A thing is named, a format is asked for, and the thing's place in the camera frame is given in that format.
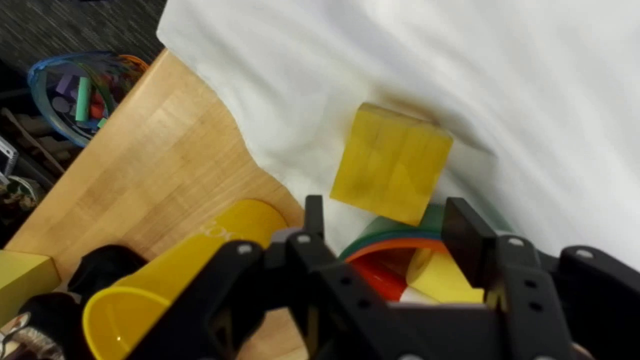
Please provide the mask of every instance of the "wooden table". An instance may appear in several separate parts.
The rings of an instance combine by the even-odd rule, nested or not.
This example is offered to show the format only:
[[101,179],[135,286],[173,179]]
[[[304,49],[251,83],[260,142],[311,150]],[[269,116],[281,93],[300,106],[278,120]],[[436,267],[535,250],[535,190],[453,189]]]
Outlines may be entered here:
[[[163,52],[6,249],[51,257],[68,280],[101,245],[152,259],[238,198],[301,221],[287,190],[254,164],[215,94]],[[242,358],[304,354],[281,310],[242,350]]]

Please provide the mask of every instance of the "bolt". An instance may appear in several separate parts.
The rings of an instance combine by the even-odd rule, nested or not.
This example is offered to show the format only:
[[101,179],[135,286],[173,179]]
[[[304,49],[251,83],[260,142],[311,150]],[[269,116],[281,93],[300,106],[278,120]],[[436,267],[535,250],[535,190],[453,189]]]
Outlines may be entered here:
[[311,236],[308,236],[308,234],[297,234],[297,245],[308,245],[308,243],[311,243]]
[[512,247],[524,247],[524,243],[520,239],[510,239],[508,245]]
[[397,360],[422,360],[422,356],[416,356],[416,354],[404,354],[404,356],[400,356]]
[[586,261],[592,261],[592,259],[593,259],[593,252],[580,249],[580,250],[576,250],[576,257],[586,259]]
[[238,247],[238,254],[251,254],[251,247],[248,245]]

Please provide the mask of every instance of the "yellow plastic cup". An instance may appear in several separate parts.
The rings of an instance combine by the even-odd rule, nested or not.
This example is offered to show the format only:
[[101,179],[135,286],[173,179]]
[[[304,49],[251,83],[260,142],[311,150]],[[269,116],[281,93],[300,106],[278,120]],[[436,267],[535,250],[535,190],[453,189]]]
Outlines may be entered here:
[[125,358],[221,245],[242,239],[265,249],[283,226],[271,207],[239,201],[202,232],[93,294],[83,309],[82,328],[96,360]]

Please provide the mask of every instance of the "black metal bracket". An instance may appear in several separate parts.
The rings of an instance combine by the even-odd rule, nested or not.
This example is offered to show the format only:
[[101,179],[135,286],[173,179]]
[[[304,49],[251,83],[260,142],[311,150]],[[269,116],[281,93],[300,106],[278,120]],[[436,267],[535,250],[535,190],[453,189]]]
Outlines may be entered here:
[[321,198],[309,197],[300,232],[268,250],[226,245],[129,358],[234,358],[274,309],[289,309],[309,358],[640,358],[640,275],[621,263],[593,249],[556,261],[496,236],[459,198],[448,201],[444,243],[486,305],[386,305],[326,249]]

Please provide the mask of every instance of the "white cloth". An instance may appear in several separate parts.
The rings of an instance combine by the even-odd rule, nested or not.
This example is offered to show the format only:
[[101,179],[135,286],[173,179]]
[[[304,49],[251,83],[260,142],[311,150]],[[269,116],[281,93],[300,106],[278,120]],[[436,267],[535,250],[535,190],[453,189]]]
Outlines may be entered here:
[[[158,37],[297,201],[327,194],[359,103],[432,108],[465,197],[549,252],[640,267],[640,2],[169,0]],[[342,250],[369,218],[330,202]]]

